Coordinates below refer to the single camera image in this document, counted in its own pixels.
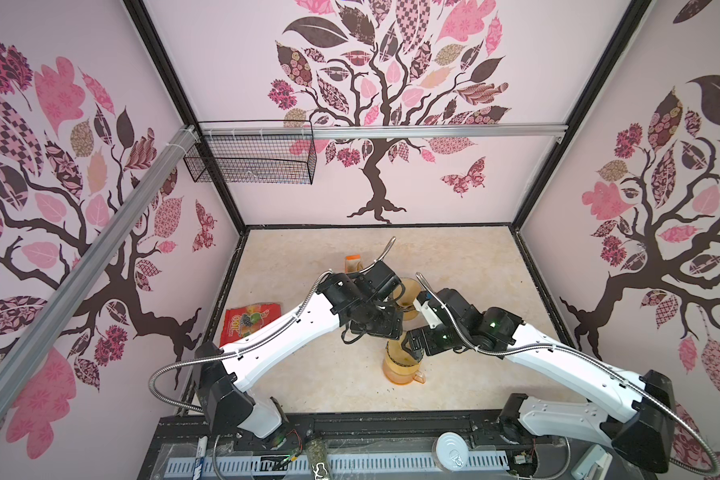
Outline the green glass dripper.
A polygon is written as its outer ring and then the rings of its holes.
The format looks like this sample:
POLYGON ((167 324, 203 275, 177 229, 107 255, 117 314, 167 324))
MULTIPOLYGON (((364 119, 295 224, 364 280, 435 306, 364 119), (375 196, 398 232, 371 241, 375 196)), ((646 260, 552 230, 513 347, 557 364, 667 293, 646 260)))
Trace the green glass dripper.
POLYGON ((401 340, 388 340, 385 346, 385 362, 400 368, 417 367, 422 359, 421 350, 406 349, 401 340))

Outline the brown paper coffee filter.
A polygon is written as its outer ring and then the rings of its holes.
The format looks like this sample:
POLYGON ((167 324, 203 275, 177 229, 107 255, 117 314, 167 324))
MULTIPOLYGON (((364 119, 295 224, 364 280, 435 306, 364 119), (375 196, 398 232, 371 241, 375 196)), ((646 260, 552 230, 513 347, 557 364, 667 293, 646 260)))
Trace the brown paper coffee filter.
POLYGON ((398 305, 403 309, 412 309, 413 302, 422 291, 420 283, 416 279, 404 278, 401 286, 404 292, 398 299, 398 305))

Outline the orange glass pitcher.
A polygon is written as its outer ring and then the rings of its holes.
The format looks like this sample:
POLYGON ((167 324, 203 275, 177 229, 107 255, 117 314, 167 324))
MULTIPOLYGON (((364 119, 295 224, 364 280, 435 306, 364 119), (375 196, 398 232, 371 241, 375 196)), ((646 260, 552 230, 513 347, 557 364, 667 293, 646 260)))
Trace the orange glass pitcher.
POLYGON ((397 385, 407 385, 412 382, 424 384, 426 376, 418 364, 413 366, 400 366, 394 363, 383 363, 382 371, 385 377, 397 385))

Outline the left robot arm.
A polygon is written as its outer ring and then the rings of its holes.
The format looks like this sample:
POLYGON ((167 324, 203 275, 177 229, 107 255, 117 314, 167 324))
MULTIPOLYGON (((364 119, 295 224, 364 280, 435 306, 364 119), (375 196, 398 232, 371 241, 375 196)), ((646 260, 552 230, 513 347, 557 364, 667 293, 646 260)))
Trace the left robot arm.
POLYGON ((304 302, 262 330, 222 347, 203 344, 192 382, 210 433, 242 430, 265 439, 282 432, 287 421, 279 404, 256 397, 255 383, 303 346, 340 328, 353 334, 349 344, 366 336, 399 338, 402 312, 394 295, 404 291, 400 277, 382 261, 361 272, 328 272, 304 302))

